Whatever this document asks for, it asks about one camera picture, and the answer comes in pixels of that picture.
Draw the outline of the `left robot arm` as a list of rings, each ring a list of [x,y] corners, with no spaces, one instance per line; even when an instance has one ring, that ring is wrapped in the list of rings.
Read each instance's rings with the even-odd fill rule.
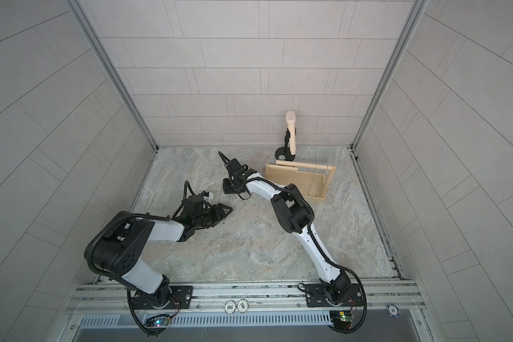
[[[134,291],[139,306],[162,309],[173,301],[170,281],[143,260],[145,245],[185,242],[198,229],[218,225],[232,211],[222,203],[210,204],[206,192],[183,199],[172,217],[121,211],[91,240],[84,259],[93,273]]]

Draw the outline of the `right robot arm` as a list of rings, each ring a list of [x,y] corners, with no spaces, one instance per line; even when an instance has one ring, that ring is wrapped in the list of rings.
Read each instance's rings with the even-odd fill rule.
[[[315,213],[294,184],[278,185],[235,158],[229,159],[218,152],[228,177],[223,179],[226,194],[257,194],[272,204],[276,218],[289,234],[293,234],[310,256],[319,275],[325,297],[334,306],[347,299],[351,280],[348,272],[333,261],[314,228]]]

